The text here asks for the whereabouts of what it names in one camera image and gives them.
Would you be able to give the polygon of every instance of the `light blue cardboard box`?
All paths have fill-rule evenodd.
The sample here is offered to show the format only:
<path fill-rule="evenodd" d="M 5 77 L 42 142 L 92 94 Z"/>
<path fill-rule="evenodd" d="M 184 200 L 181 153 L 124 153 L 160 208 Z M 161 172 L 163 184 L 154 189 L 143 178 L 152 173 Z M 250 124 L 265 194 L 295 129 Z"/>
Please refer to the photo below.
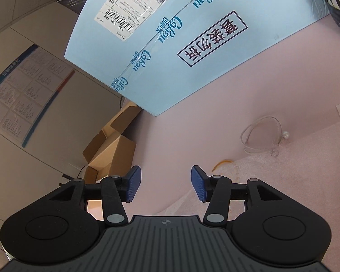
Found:
<path fill-rule="evenodd" d="M 323 0 L 88 0 L 65 57 L 157 116 L 327 14 Z"/>

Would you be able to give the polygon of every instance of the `blue gripper pad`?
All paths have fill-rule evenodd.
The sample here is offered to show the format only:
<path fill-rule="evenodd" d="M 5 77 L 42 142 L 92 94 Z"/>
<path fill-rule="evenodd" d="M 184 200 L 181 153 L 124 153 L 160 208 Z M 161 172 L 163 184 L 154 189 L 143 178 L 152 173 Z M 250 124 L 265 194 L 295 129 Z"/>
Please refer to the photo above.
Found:
<path fill-rule="evenodd" d="M 130 202 L 133 201 L 133 198 L 141 184 L 141 168 L 139 166 L 132 167 L 125 178 L 128 179 L 126 201 Z"/>
<path fill-rule="evenodd" d="M 202 202 L 207 201 L 207 192 L 205 190 L 204 179 L 195 167 L 191 168 L 191 184 L 197 193 L 199 200 Z"/>

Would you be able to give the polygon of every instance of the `brown cardboard box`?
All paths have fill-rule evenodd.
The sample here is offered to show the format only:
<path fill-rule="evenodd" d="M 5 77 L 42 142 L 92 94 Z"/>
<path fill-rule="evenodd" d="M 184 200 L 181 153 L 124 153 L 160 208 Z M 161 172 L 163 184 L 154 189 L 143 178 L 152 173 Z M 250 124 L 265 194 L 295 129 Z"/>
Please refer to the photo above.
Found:
<path fill-rule="evenodd" d="M 88 144 L 83 151 L 88 162 L 86 183 L 95 183 L 105 176 L 124 176 L 131 169 L 136 144 L 122 133 L 140 111 L 140 107 L 129 102 Z"/>

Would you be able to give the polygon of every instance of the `coiled transparent cord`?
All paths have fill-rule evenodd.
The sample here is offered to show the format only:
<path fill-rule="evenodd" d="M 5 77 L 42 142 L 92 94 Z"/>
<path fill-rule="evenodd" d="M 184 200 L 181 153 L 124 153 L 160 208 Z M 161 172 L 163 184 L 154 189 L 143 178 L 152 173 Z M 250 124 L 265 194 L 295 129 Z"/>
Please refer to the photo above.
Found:
<path fill-rule="evenodd" d="M 244 146 L 244 151 L 248 154 L 258 154 L 258 153 L 261 153 L 261 152 L 265 152 L 265 151 L 269 151 L 271 150 L 272 148 L 254 148 L 254 147 L 251 147 L 249 145 L 247 145 L 248 143 L 248 140 L 249 140 L 249 136 L 251 135 L 253 129 L 260 123 L 262 122 L 263 120 L 266 120 L 266 119 L 273 119 L 276 121 L 276 124 L 277 124 L 277 128 L 278 128 L 278 135 L 279 135 L 279 138 L 278 138 L 278 141 L 277 141 L 277 144 L 276 146 L 279 146 L 283 140 L 287 140 L 288 138 L 290 138 L 290 133 L 287 132 L 287 131 L 282 131 L 282 126 L 281 126 L 281 123 L 279 122 L 278 119 L 276 119 L 274 116 L 264 116 L 256 121 L 254 121 L 252 124 L 250 124 L 248 127 L 246 127 L 243 132 L 241 133 L 240 135 L 240 140 L 242 141 L 242 144 Z M 247 135 L 247 138 L 245 139 L 244 141 L 244 134 L 249 130 L 249 133 Z"/>

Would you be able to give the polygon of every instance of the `qr code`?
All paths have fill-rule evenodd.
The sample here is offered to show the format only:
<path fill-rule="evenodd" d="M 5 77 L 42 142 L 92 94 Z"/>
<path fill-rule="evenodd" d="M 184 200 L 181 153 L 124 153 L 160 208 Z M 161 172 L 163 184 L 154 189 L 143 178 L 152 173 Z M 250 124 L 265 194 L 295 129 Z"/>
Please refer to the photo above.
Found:
<path fill-rule="evenodd" d="M 162 4 L 163 2 L 165 2 L 165 0 L 157 0 L 160 4 Z"/>

